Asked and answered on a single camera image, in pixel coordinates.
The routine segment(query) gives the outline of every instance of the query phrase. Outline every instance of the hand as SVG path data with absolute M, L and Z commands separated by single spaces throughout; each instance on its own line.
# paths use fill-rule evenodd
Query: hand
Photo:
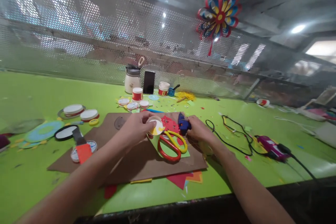
M 187 131 L 188 136 L 197 141 L 205 141 L 207 143 L 218 140 L 211 129 L 209 129 L 197 116 L 189 116 L 187 120 L 191 124 L 191 129 Z
M 122 139 L 129 147 L 138 144 L 146 137 L 147 132 L 156 126 L 154 121 L 146 124 L 151 116 L 155 114 L 149 111 L 132 114 L 115 135 L 116 139 Z

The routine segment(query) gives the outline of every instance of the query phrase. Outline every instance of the yellow scissors handle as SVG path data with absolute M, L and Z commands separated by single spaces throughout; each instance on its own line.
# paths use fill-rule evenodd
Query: yellow scissors handle
M 173 132 L 173 131 L 165 131 L 164 133 L 167 135 L 167 137 L 168 137 L 169 140 L 173 143 L 173 145 L 174 145 L 177 149 L 180 150 L 180 152 L 181 152 L 182 154 L 184 154 L 184 153 L 187 152 L 187 150 L 188 150 L 188 145 L 187 145 L 186 141 L 184 140 L 184 138 L 183 138 L 180 134 L 177 134 L 177 133 L 175 133 L 175 132 Z M 172 135 L 174 135 L 174 136 L 176 136 L 176 137 L 178 137 L 178 138 L 181 139 L 181 141 L 183 142 L 183 145 L 184 145 L 184 149 L 181 149 L 181 147 L 178 145 L 177 142 L 175 142 L 175 140 L 171 137 L 170 134 L 172 134 Z

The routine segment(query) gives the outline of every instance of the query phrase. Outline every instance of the blue container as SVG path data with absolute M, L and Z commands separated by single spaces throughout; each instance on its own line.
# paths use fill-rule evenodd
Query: blue container
M 168 96 L 171 96 L 171 97 L 175 96 L 175 90 L 172 87 L 168 89 Z

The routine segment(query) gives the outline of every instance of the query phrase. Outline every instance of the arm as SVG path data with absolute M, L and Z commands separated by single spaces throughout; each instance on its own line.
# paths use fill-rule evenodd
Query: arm
M 220 160 L 233 191 L 251 223 L 294 223 L 273 195 L 196 116 L 189 117 L 192 129 L 187 134 L 205 141 Z
M 155 127 L 155 122 L 144 124 L 153 115 L 149 111 L 132 114 L 107 144 L 28 211 L 18 223 L 73 223 L 79 210 L 103 184 L 120 158 Z

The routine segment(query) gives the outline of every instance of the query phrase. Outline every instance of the paper pinwheel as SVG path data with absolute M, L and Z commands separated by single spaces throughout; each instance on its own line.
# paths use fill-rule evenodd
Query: paper pinwheel
M 239 20 L 236 16 L 240 13 L 242 6 L 237 4 L 239 0 L 205 0 L 205 7 L 198 11 L 197 17 L 204 22 L 201 23 L 197 32 L 201 39 L 211 39 L 209 56 L 211 56 L 213 41 L 220 36 L 229 37 L 231 27 L 236 27 Z

